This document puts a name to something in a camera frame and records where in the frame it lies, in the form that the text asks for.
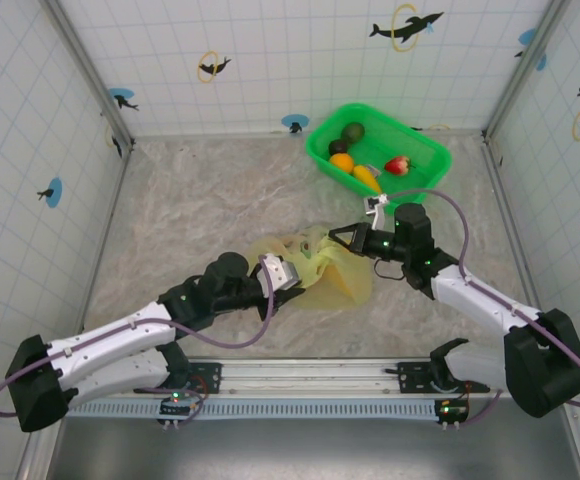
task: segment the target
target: robotic arm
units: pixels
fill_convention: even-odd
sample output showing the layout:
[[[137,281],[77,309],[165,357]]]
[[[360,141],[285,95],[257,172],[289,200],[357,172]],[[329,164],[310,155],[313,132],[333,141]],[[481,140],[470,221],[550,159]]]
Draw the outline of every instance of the robotic arm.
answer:
[[[355,254],[401,262],[412,288],[503,336],[499,351],[473,346],[465,339],[433,351],[432,371],[440,388],[454,379],[507,388],[533,417],[542,417],[580,394],[580,366],[531,325],[548,330],[580,360],[580,341],[565,313],[557,309],[544,313],[519,304],[475,278],[457,259],[435,247],[430,219],[421,205],[400,205],[394,212],[394,233],[380,230],[387,203],[385,195],[365,199],[366,213],[374,217],[372,225],[356,223],[331,230],[330,238]],[[346,234],[349,241],[341,236]]]
[[[17,416],[21,429],[32,432],[94,398],[134,389],[185,388],[190,363],[175,340],[199,335],[195,332],[211,326],[217,315],[256,307],[266,323],[255,339],[241,345],[212,341],[225,348],[247,346],[263,335],[281,305],[304,292],[296,286],[294,266],[281,257],[265,255],[250,276],[248,270],[241,255],[224,253],[203,275],[188,278],[125,318],[49,344],[39,335],[24,340],[6,374],[16,414],[0,416]],[[20,375],[35,363],[37,368]]]
[[[500,350],[456,339],[431,352],[430,371],[440,391],[456,380],[507,388],[534,417],[580,393],[580,342],[567,315],[518,304],[474,278],[461,261],[435,247],[430,219],[421,205],[400,205],[394,233],[381,230],[387,203],[385,195],[365,199],[373,223],[331,230],[330,238],[352,253],[402,263],[412,288],[503,338]],[[203,275],[188,278],[123,319],[49,344],[39,335],[24,340],[0,385],[0,390],[8,386],[16,413],[0,416],[17,416],[21,429],[31,432],[94,398],[133,389],[185,388],[190,363],[175,340],[194,335],[224,348],[251,345],[263,335],[274,312],[304,291],[294,266],[281,257],[268,254],[250,275],[248,270],[241,255],[224,253]],[[248,342],[224,344],[196,333],[211,326],[217,315],[253,307],[265,321]],[[540,334],[537,325],[553,339]],[[557,348],[555,340],[572,356]]]

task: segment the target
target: grid wall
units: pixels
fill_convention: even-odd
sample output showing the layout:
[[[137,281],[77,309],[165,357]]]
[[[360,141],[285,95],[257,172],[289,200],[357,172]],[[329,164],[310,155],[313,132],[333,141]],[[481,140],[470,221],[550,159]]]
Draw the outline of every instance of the grid wall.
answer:
[[[546,54],[495,140],[542,307],[567,312],[580,336],[580,1]]]
[[[305,115],[309,123],[302,126],[310,129],[349,102],[373,105],[413,127],[485,128],[527,43],[522,34],[537,25],[547,3],[64,5],[106,85],[132,92],[129,103],[139,111],[122,107],[121,113],[134,135],[146,136],[288,131],[281,120],[289,114]],[[380,32],[370,36],[373,24]],[[406,39],[408,28],[418,33]]]
[[[38,1],[0,0],[0,380],[23,339],[79,320],[122,167],[99,112]],[[60,199],[56,180],[39,199],[55,178]],[[0,420],[0,478],[25,440]]]

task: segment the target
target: blue circle sticker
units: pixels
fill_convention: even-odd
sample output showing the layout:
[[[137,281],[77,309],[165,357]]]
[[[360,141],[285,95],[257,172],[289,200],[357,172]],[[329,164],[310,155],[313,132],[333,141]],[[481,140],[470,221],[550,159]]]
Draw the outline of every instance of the blue circle sticker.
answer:
[[[112,97],[114,97],[115,95],[121,95],[126,100],[134,97],[134,92],[130,89],[127,89],[127,88],[117,88],[117,87],[109,88],[108,92],[110,92],[110,95]]]
[[[298,123],[302,128],[307,127],[310,119],[300,113],[291,113],[281,119],[281,124],[290,128],[293,123]]]
[[[521,35],[519,35],[519,43],[525,47],[530,45],[530,42],[534,38],[534,34],[536,33],[535,28],[531,28],[530,30],[526,30]]]
[[[50,195],[46,196],[46,204],[50,208],[55,208],[59,205],[59,200],[61,200],[61,193],[63,192],[63,184],[59,177],[55,177],[50,181],[48,185],[48,190],[52,190]]]

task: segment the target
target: dolphin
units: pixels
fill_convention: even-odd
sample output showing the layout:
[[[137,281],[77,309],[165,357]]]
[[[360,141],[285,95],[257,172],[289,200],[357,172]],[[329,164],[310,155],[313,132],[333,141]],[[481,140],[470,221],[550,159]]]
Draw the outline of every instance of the dolphin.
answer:
[[[372,33],[370,36],[374,37],[375,35],[379,34],[383,37],[392,38],[394,35],[394,38],[401,38],[401,43],[403,43],[407,41],[412,35],[416,35],[417,33],[422,32],[427,28],[428,25],[436,22],[441,15],[443,15],[443,12],[433,13],[423,18],[417,17],[415,15],[414,17],[410,17],[408,20],[406,20],[406,23],[409,23],[410,25],[406,25],[405,27],[398,28],[394,31],[381,30],[379,29],[379,25],[374,23],[372,25]]]
[[[219,65],[217,65],[217,72],[216,73],[220,73],[224,68],[226,68],[226,65],[228,64],[228,62],[232,60],[231,58],[227,58],[227,57],[223,57],[223,63],[220,63]],[[210,65],[204,65],[203,63],[201,65],[199,65],[199,68],[201,70],[203,70],[206,73],[209,73],[210,75],[214,74],[214,63],[211,63]]]
[[[132,109],[136,110],[137,112],[139,111],[139,108],[137,108],[138,105],[130,105],[128,103],[128,101],[126,100],[126,97],[124,97],[123,95],[115,95],[114,98],[117,101],[117,103],[119,104],[119,108],[128,107],[128,108],[132,108]]]

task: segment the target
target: yellow cloth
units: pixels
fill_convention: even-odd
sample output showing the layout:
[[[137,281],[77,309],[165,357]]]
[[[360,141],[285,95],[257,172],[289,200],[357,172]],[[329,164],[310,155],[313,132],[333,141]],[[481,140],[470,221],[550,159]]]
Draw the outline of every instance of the yellow cloth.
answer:
[[[257,240],[245,254],[250,271],[258,263],[259,255],[265,253],[281,255],[294,264],[301,278],[299,286],[306,289],[292,300],[300,308],[339,310],[356,307],[370,298],[370,262],[330,240],[325,227]]]

